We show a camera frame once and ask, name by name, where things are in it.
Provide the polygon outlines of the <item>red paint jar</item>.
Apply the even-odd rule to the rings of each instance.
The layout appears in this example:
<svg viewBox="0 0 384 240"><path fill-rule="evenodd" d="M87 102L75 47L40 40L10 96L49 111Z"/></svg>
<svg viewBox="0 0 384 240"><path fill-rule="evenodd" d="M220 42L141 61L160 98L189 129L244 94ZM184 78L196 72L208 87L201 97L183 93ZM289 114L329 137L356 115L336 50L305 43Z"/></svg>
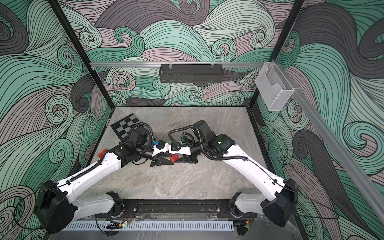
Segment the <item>red paint jar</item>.
<svg viewBox="0 0 384 240"><path fill-rule="evenodd" d="M170 160L171 160L171 162L173 162L173 163L175 163L175 162L177 162L178 160L179 160L179 156L178 155L173 155L171 158L170 158Z"/></svg>

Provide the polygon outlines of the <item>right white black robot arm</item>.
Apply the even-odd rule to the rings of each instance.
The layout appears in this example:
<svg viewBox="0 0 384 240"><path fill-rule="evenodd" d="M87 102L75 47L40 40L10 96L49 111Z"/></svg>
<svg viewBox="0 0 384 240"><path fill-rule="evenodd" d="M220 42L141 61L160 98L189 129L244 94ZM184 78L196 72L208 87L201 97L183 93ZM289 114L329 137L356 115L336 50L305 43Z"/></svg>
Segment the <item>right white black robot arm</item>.
<svg viewBox="0 0 384 240"><path fill-rule="evenodd" d="M172 141L170 151L175 154L204 155L211 161L222 161L258 188L258 195L240 193L235 196L235 215L263 214L279 227L284 227L290 216L302 216L296 210L300 193L293 179L284 180L273 174L246 154L228 135L216 135L205 121L171 130L168 137Z"/></svg>

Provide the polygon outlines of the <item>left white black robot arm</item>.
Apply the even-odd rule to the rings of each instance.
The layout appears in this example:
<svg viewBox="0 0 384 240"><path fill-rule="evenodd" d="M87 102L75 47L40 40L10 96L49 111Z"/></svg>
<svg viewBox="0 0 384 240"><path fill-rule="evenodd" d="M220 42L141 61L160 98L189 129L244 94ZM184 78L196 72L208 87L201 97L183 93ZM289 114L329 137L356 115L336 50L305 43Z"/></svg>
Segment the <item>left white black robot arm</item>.
<svg viewBox="0 0 384 240"><path fill-rule="evenodd" d="M170 144L155 141L151 127L146 123L133 126L129 135L101 158L78 173L58 182L46 181L39 190L34 213L42 227L56 234L72 221L84 217L108 214L119 218L124 213L123 199L115 192L81 200L80 195L109 174L129 163L145 158L155 162L172 161L167 158Z"/></svg>

